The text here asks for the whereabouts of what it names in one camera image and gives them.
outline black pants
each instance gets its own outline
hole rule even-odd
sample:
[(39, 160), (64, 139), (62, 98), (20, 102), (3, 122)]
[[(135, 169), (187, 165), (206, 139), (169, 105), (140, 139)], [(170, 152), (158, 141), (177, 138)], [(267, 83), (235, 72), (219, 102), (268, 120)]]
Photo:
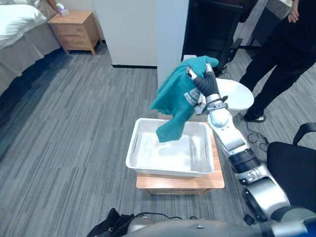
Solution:
[(253, 91), (258, 81), (276, 65), (245, 116), (248, 119), (262, 116), (264, 109), (315, 62), (316, 53), (303, 52), (288, 43), (269, 38), (239, 81)]

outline chair armrest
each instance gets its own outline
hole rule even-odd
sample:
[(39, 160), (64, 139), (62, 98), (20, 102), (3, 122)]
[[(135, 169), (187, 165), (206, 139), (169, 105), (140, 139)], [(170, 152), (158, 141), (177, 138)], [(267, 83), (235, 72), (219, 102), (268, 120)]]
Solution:
[(309, 132), (316, 132), (316, 122), (307, 122), (301, 125), (293, 139), (293, 145), (297, 145), (302, 137)]
[(241, 44), (241, 42), (242, 42), (242, 38), (238, 38), (232, 45), (231, 45), (231, 54), (230, 54), (230, 56), (229, 56), (229, 58), (228, 58), (228, 60), (227, 60), (227, 62), (226, 63), (229, 63), (229, 62), (231, 62), (233, 59), (234, 59), (234, 57), (235, 57), (235, 55), (236, 55), (236, 53), (237, 53), (237, 50), (239, 49), (239, 46), (240, 46), (240, 44)]

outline bed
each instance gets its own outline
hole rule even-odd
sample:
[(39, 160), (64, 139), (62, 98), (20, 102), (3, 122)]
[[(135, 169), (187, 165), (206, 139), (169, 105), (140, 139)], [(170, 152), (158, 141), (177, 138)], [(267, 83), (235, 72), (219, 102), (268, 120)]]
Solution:
[[(27, 22), (19, 28), (17, 34), (7, 34), (5, 29), (18, 24), (14, 22), (14, 17), (13, 20), (8, 20), (9, 17), (4, 16), (10, 15), (9, 10), (17, 17), (18, 11), (28, 11), (29, 15), (36, 16), (32, 22)], [(0, 15), (5, 19), (0, 20), (0, 95), (25, 69), (44, 55), (61, 47), (47, 24), (47, 21), (56, 14), (56, 10), (54, 0), (0, 0)]]

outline white wall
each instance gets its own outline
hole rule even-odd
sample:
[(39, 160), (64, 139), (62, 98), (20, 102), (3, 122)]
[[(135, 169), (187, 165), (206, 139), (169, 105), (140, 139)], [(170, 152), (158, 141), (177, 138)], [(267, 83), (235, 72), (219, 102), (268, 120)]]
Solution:
[(155, 0), (94, 0), (114, 65), (157, 65)]
[(156, 0), (158, 87), (181, 62), (189, 0)]
[(96, 11), (95, 11), (93, 0), (55, 0), (55, 1), (63, 4), (70, 11), (71, 10), (92, 11), (93, 15), (96, 19), (96, 22), (98, 24), (99, 32), (101, 33), (101, 38), (104, 40), (104, 35), (102, 33), (99, 19), (98, 19), (98, 16), (96, 14)]

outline teal cloth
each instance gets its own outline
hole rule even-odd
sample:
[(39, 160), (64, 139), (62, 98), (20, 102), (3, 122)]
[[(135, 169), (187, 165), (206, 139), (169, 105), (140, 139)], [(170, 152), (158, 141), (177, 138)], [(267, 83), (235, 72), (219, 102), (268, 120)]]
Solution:
[(184, 123), (192, 116), (199, 98), (199, 91), (186, 75), (186, 68), (190, 66), (198, 76), (203, 77), (207, 62), (212, 67), (218, 65), (217, 59), (207, 56), (183, 61), (158, 90), (151, 109), (156, 109), (165, 115), (173, 115), (172, 120), (156, 130), (159, 142), (175, 141), (181, 138)]

